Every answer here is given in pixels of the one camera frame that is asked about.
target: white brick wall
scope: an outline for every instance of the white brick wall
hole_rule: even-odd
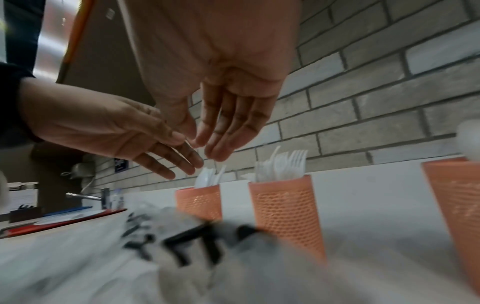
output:
[[[198,151],[209,168],[227,165],[223,182],[278,145],[309,150],[309,172],[456,154],[457,125],[480,117],[479,23],[480,0],[303,0],[294,72],[268,125],[224,163]],[[201,101],[199,89],[197,122]],[[128,192],[192,186],[199,173],[160,159],[177,174],[167,181],[134,163],[115,174],[111,159],[85,160],[96,163],[95,188]]]

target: hand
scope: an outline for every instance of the hand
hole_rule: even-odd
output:
[[[217,161],[260,132],[291,69],[300,0],[120,0],[120,7],[145,85],[171,126]],[[200,82],[197,132],[187,96]]]
[[[175,174],[148,152],[189,175],[204,164],[185,136],[162,120],[158,109],[127,98],[24,78],[18,107],[33,133],[44,140],[132,160],[167,179]]]

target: sign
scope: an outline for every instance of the sign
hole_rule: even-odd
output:
[[[119,173],[125,170],[128,170],[129,168],[129,161],[124,160],[124,159],[115,159],[115,173]]]

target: orange utensil holder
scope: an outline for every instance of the orange utensil holder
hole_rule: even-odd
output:
[[[480,294],[480,162],[422,164],[472,287]]]
[[[220,185],[177,190],[175,197],[176,207],[179,211],[204,220],[222,220]]]
[[[293,243],[321,261],[327,260],[310,175],[248,186],[260,229]]]

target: fingernail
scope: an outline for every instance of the fingernail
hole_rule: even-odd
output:
[[[172,134],[171,134],[171,137],[175,140],[178,140],[178,141],[185,141],[187,139],[187,137],[185,135],[183,135],[182,133],[177,132],[177,131],[173,131]]]

